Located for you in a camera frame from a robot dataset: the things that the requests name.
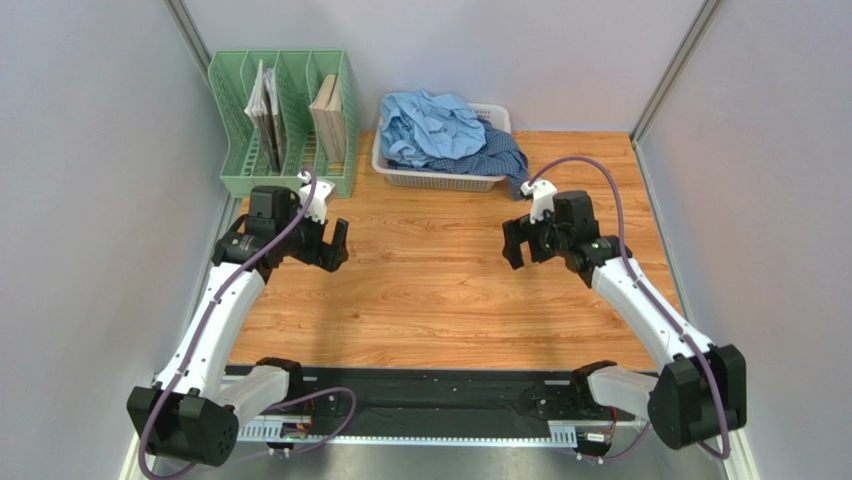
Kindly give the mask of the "light blue long sleeve shirt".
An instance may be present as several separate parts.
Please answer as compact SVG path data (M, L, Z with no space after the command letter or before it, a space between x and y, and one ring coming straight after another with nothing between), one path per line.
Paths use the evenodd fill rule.
M389 93L380 102L380 116L382 154L405 166L459 160L486 144L484 125L456 94L432 95L425 90Z

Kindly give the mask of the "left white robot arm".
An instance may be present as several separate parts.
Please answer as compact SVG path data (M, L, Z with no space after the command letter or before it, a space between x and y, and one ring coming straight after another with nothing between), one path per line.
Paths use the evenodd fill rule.
M222 381L249 310L283 260L327 272L347 260L347 221L338 220L331 242L324 240L335 193L335 185L322 179L305 180L298 190L252 190L248 212L214 246L203 299L176 352L152 385L129 395L141 464L152 455L187 467L219 467L242 426L275 407L306 402L296 361L266 357L235 383Z

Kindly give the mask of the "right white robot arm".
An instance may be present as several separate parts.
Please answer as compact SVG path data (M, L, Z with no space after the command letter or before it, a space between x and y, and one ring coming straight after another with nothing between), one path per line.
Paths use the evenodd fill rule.
M513 269L530 259L554 258L605 300L640 340L654 362L649 376L599 361L574 371L576 407L590 415L616 409L645 420L673 449L707 445L747 423L746 360L733 345L720 346L692 326L643 273L625 242L604 236L584 191L559 193L548 181L520 188L527 215L503 223L503 256Z

